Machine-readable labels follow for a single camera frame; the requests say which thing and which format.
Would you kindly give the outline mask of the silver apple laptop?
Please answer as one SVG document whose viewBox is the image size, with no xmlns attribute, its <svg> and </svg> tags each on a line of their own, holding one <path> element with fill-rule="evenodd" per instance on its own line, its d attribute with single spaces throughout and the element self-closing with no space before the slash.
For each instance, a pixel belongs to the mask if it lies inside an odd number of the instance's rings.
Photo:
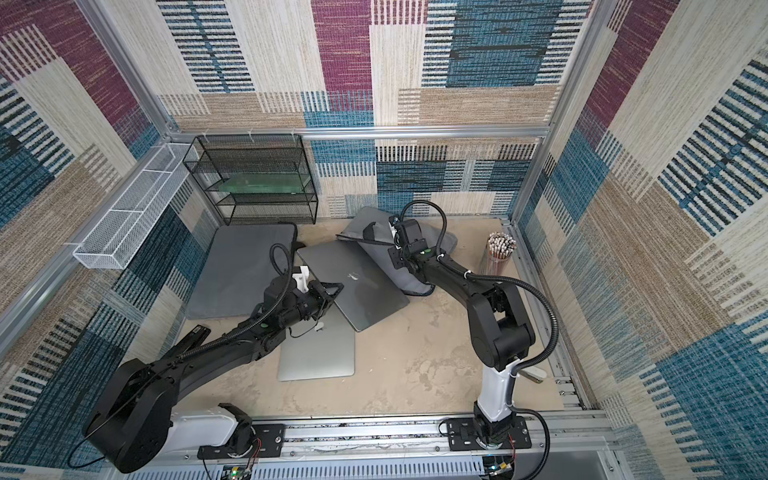
<svg viewBox="0 0 768 480">
<path fill-rule="evenodd" d="M 355 330 L 333 306 L 309 329 L 299 325 L 295 338 L 281 345 L 277 379 L 281 382 L 352 376 L 355 372 Z"/>
</svg>

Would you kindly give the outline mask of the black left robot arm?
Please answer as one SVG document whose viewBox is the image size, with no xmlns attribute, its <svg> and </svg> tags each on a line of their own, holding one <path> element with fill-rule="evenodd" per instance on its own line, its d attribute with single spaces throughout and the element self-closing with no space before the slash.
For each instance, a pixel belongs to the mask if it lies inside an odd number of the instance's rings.
<svg viewBox="0 0 768 480">
<path fill-rule="evenodd" d="M 269 355 L 295 324 L 320 320 L 344 289 L 317 279 L 300 286 L 292 264 L 276 272 L 263 302 L 230 332 L 210 340 L 209 328 L 198 326 L 151 363 L 123 363 L 97 400 L 82 441 L 122 473 L 135 472 L 162 453 L 191 449 L 202 460 L 253 460 L 262 441 L 243 410 L 221 403 L 183 413 L 176 406 L 219 376 Z"/>
</svg>

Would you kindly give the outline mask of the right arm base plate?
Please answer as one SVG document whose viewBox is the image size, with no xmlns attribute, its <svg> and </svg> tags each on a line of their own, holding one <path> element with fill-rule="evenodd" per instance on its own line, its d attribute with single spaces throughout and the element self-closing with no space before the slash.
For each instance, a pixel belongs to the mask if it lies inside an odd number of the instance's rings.
<svg viewBox="0 0 768 480">
<path fill-rule="evenodd" d="M 520 415 L 488 422 L 479 417 L 453 417 L 441 422 L 451 451 L 530 449 L 532 441 L 525 419 Z"/>
</svg>

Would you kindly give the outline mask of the grey zippered laptop bag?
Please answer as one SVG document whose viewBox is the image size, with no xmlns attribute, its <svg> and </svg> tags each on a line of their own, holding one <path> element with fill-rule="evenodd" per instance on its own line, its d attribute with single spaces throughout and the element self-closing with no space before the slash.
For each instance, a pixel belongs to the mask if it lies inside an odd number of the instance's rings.
<svg viewBox="0 0 768 480">
<path fill-rule="evenodd" d="M 187 304 L 186 319 L 249 316 L 276 276 L 269 259 L 271 246 L 289 248 L 297 234 L 293 223 L 219 228 Z"/>
</svg>

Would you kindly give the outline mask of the dark grey laptop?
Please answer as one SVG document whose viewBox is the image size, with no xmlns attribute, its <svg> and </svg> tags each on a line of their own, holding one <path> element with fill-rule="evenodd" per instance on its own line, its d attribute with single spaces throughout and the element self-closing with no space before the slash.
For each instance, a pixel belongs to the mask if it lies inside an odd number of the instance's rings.
<svg viewBox="0 0 768 480">
<path fill-rule="evenodd" d="M 320 281 L 341 283 L 335 303 L 356 332 L 362 332 L 409 304 L 409 299 L 373 259 L 352 241 L 334 240 L 298 250 Z"/>
</svg>

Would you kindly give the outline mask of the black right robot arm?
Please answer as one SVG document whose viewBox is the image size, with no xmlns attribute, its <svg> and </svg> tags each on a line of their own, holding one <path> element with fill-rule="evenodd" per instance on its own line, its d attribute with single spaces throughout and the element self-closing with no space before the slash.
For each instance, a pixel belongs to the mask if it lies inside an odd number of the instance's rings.
<svg viewBox="0 0 768 480">
<path fill-rule="evenodd" d="M 414 205 L 435 209 L 441 229 L 434 243 L 424 237 L 421 225 L 407 212 Z M 389 217 L 394 245 L 388 254 L 396 269 L 405 268 L 420 282 L 447 292 L 466 310 L 470 342 L 484 365 L 481 394 L 473 407 L 476 443 L 497 449 L 514 431 L 523 431 L 524 415 L 536 412 L 514 404 L 515 382 L 519 373 L 547 360 L 560 338 L 559 319 L 548 298 L 533 285 L 508 276 L 481 275 L 452 259 L 442 248 L 447 232 L 447 216 L 435 203 L 414 200 L 400 213 Z M 536 343 L 535 328 L 522 302 L 520 292 L 533 295 L 549 317 L 550 335 L 543 350 L 529 355 Z"/>
</svg>

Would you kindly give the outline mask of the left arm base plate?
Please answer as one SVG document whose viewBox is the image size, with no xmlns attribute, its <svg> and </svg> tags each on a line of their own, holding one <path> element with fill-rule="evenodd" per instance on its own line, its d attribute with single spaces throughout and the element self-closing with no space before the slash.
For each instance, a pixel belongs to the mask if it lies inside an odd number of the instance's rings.
<svg viewBox="0 0 768 480">
<path fill-rule="evenodd" d="M 199 460 L 255 460 L 279 457 L 284 439 L 284 424 L 239 426 L 222 445 L 201 446 Z"/>
</svg>

